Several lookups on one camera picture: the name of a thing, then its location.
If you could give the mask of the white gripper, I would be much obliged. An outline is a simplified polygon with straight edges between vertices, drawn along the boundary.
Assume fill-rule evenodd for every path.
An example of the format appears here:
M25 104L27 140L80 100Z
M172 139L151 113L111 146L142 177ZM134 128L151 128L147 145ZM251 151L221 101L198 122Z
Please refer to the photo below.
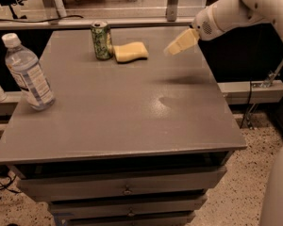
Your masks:
M179 54L201 40L213 40L222 36L225 32L218 26L216 14L216 7L209 6L197 13L191 26L182 33L180 33L173 41L171 41L164 49L166 56L173 56Z

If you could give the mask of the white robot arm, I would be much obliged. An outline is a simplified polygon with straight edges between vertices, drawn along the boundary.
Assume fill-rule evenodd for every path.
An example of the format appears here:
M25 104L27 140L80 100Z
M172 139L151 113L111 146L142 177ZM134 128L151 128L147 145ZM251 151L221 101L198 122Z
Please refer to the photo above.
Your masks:
M200 40L213 40L224 33L254 24L269 23L283 42L283 0L218 0L201 10L191 23L165 48L178 54ZM271 168L259 226L283 226L283 146Z

